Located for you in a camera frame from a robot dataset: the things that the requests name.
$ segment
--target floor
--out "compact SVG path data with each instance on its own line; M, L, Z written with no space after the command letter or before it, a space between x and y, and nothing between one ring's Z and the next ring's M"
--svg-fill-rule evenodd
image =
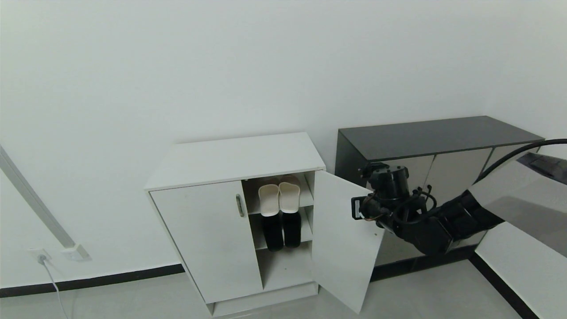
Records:
M207 318L185 274L64 291L69 319ZM4 298L2 319L64 319L55 293ZM360 315L325 289L319 295L222 317L242 319L503 318L520 316L474 268L461 261L373 282Z

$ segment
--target power cord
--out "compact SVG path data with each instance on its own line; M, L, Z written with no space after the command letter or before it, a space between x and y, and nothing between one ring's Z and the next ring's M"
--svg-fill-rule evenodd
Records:
M57 291L57 299L59 299L59 305L61 306L61 311L63 311L65 318L69 319L69 317L67 316L67 313L65 312L65 308L63 308L63 303L61 302L61 296L59 295L59 287L57 287L55 280L53 280L53 277L51 276L51 272L49 272L49 268L47 268L47 265L45 264L46 259L47 259L47 257L45 255L39 255L37 257L37 262L40 265L44 266L45 270L47 270L47 274L49 275L49 279L51 279L51 283L53 283L53 286L55 287L55 291Z

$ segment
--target cabinet base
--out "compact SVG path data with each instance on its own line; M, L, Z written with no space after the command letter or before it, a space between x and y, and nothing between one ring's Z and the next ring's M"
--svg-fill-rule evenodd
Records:
M370 277L370 282L469 259L474 255L476 246L478 245L460 247L445 255L420 256L376 266L372 272L372 277Z
M315 296L319 292L316 283L301 284L284 289L272 290L257 295L245 296L214 303L213 317L224 316L269 305L284 303L305 297Z

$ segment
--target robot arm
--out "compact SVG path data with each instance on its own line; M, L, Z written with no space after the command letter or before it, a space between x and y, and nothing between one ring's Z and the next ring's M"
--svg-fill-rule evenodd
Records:
M353 218L376 222L426 255L446 253L507 221L567 257L567 160L527 153L494 171L528 146L496 162L468 190L440 206L429 194L431 186L428 192L408 190L406 167L373 164L362 175L374 192L352 199ZM433 201L430 210L428 200Z

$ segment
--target open cabinet door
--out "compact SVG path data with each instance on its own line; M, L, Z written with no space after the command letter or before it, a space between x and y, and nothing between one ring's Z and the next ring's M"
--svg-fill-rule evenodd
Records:
M313 277L359 313L384 229L352 219L350 199L371 191L325 171L315 172L314 189Z

